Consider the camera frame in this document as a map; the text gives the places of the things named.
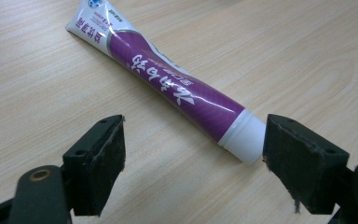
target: chinese characters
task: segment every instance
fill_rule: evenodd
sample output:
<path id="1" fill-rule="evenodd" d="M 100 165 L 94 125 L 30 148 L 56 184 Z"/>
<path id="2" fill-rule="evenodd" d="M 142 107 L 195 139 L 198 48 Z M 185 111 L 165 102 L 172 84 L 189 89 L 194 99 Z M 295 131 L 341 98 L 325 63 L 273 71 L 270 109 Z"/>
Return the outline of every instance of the chinese characters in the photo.
<path id="1" fill-rule="evenodd" d="M 90 26 L 90 24 L 85 23 L 85 20 L 83 20 L 83 18 L 80 18 L 77 23 L 76 23 L 77 28 L 79 28 L 84 34 L 87 34 L 87 36 L 90 39 L 94 39 L 94 41 L 96 43 L 100 43 L 101 42 L 101 33 L 99 32 L 95 32 L 95 28 L 93 28 L 92 26 Z"/>
<path id="2" fill-rule="evenodd" d="M 148 60 L 143 60 L 143 55 L 141 54 L 135 55 L 132 58 L 131 70 L 136 71 L 138 74 L 141 74 L 142 71 L 146 72 L 149 81 L 157 78 L 159 83 L 161 84 L 160 87 L 161 91 L 166 91 L 168 88 L 174 86 L 174 82 L 172 82 L 172 79 L 169 76 L 175 78 L 176 80 L 179 80 L 182 84 L 186 86 L 193 84 L 190 80 L 175 74 L 173 71 L 169 69 L 163 69 L 163 71 L 169 74 L 169 76 L 162 77 L 161 74 L 159 73 L 159 70 L 156 67 L 152 66 L 146 68 L 148 62 L 149 62 Z M 160 64 L 156 61 L 153 61 L 153 63 L 160 67 L 164 67 L 163 64 Z M 176 98 L 176 103 L 178 105 L 181 105 L 183 101 L 186 101 L 192 105 L 195 104 L 194 99 L 191 97 L 191 93 L 186 88 L 179 86 L 176 89 L 176 92 L 173 93 L 173 96 Z"/>

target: tube cap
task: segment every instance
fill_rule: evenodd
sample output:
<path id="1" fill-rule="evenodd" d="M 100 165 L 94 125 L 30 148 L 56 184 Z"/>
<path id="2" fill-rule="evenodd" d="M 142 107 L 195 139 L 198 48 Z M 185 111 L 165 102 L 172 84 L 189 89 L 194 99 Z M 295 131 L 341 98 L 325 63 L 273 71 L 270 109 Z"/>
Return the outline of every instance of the tube cap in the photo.
<path id="1" fill-rule="evenodd" d="M 266 124 L 244 109 L 228 128 L 219 145 L 251 164 L 263 153 Z"/>

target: wood grain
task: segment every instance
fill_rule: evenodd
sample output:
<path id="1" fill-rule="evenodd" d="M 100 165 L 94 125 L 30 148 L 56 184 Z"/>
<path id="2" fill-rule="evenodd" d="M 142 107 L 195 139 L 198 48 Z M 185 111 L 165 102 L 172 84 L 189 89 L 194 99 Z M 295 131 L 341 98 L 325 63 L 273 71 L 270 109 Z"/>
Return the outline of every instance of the wood grain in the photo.
<path id="1" fill-rule="evenodd" d="M 111 1 L 187 71 L 310 127 L 358 164 L 358 1 Z M 0 202 L 94 122 L 123 114 L 127 162 L 75 223 L 326 223 L 260 160 L 240 163 L 140 79 L 64 29 L 78 1 L 0 1 Z"/>

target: light wood surface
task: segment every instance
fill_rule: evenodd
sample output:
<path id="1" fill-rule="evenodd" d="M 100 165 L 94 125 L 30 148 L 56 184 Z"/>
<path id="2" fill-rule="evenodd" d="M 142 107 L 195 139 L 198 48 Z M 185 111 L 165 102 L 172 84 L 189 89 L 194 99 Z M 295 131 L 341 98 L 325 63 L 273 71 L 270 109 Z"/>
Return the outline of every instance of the light wood surface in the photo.
<path id="1" fill-rule="evenodd" d="M 101 217 L 75 223 L 326 223 L 261 160 L 218 147 L 138 77 L 65 31 L 77 0 L 0 1 L 0 202 L 96 121 L 126 117 Z M 358 1 L 111 1 L 174 62 L 266 121 L 283 115 L 358 164 Z"/>

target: table surface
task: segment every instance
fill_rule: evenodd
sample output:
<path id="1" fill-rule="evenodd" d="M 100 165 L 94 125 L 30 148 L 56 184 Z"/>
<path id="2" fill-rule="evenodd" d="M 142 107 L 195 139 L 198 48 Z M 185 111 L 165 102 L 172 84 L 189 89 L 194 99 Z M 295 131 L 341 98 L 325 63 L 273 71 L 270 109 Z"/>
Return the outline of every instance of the table surface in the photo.
<path id="1" fill-rule="evenodd" d="M 96 121 L 126 118 L 127 160 L 101 217 L 75 223 L 326 223 L 260 160 L 241 163 L 141 79 L 65 31 L 79 1 L 0 1 L 0 202 Z M 111 1 L 194 76 L 296 119 L 358 164 L 358 1 Z"/>

